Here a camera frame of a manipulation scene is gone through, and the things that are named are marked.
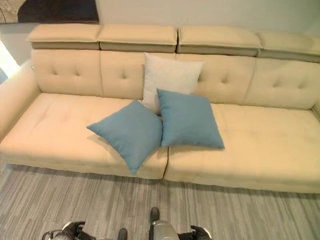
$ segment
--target seat cushion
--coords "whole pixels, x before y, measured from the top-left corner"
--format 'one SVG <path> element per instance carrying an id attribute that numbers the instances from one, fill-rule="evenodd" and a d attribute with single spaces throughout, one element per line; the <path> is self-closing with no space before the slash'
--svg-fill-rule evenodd
<path id="1" fill-rule="evenodd" d="M 225 149 L 170 147 L 165 179 L 320 193 L 320 122 L 311 111 L 211 106 Z"/>
<path id="2" fill-rule="evenodd" d="M 133 175 L 118 152 L 86 128 L 131 102 L 41 93 L 0 144 L 3 160 L 34 167 L 161 179 L 167 148 L 154 151 Z"/>

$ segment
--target striped carpet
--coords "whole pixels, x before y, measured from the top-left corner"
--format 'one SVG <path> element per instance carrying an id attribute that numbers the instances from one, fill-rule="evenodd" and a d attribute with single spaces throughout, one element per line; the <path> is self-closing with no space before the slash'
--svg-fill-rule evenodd
<path id="1" fill-rule="evenodd" d="M 149 211 L 177 232 L 207 227 L 215 240 L 320 240 L 320 195 L 86 174 L 7 164 L 0 178 L 0 239 L 36 240 L 84 220 L 97 238 L 147 240 Z"/>

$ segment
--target blue pillow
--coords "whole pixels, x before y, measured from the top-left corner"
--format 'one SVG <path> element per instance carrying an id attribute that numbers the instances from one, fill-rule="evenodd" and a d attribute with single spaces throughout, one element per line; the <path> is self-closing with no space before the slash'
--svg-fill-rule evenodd
<path id="1" fill-rule="evenodd" d="M 163 121 L 162 147 L 193 145 L 224 149 L 206 97 L 157 89 Z"/>
<path id="2" fill-rule="evenodd" d="M 86 127 L 118 151 L 133 174 L 161 145 L 162 122 L 137 100 Z"/>

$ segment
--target wall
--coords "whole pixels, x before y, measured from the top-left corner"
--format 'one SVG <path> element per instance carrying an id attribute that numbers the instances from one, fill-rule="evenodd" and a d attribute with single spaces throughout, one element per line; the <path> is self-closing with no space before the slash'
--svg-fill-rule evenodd
<path id="1" fill-rule="evenodd" d="M 228 25 L 320 37 L 320 0 L 96 0 L 101 24 Z M 18 64 L 36 24 L 0 25 L 1 40 Z"/>

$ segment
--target sofa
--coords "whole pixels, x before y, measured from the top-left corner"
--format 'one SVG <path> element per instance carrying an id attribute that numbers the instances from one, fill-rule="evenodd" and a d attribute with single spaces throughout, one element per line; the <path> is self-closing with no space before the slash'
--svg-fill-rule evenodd
<path id="1" fill-rule="evenodd" d="M 320 39 L 228 26 L 41 24 L 0 86 L 1 162 L 203 185 L 320 193 Z M 86 126 L 141 101 L 144 52 L 205 62 L 225 149 L 160 147 L 133 175 Z"/>

